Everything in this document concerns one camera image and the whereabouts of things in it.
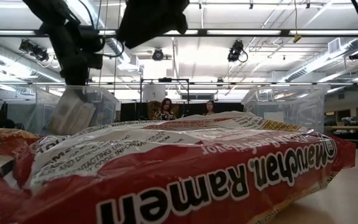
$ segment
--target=table surface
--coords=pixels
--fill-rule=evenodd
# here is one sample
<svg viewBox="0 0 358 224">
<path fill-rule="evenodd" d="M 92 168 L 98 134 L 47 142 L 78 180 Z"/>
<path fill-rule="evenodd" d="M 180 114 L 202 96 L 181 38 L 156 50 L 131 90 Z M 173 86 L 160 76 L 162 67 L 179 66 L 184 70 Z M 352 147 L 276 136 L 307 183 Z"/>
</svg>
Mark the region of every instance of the table surface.
<svg viewBox="0 0 358 224">
<path fill-rule="evenodd" d="M 0 165 L 8 160 L 9 158 L 0 156 Z M 326 190 L 295 202 L 270 223 L 358 223 L 358 150 L 356 167 L 340 171 Z"/>
</svg>

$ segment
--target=clear plastic bin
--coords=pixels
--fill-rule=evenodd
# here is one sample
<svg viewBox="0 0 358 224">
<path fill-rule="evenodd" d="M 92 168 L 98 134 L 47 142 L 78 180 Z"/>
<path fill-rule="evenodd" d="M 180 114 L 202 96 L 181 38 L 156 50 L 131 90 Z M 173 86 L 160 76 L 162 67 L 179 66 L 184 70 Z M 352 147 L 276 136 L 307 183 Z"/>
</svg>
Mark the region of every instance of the clear plastic bin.
<svg viewBox="0 0 358 224">
<path fill-rule="evenodd" d="M 242 100 L 245 112 L 265 119 L 324 131 L 325 86 L 268 86 L 250 90 Z"/>
<path fill-rule="evenodd" d="M 114 122 L 114 95 L 96 86 L 36 88 L 36 133 L 69 135 L 85 128 Z"/>
</svg>

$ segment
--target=maruchan ramen package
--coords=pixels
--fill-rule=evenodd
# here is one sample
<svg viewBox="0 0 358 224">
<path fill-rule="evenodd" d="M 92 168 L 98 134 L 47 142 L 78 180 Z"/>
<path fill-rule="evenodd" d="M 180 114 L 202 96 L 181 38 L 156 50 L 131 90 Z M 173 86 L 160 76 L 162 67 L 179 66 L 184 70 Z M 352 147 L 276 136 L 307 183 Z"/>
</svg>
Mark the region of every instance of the maruchan ramen package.
<svg viewBox="0 0 358 224">
<path fill-rule="evenodd" d="M 0 169 L 1 223 L 267 223 L 353 167 L 353 143 L 247 113 L 48 136 Z M 15 167 L 28 175 L 5 178 Z"/>
</svg>

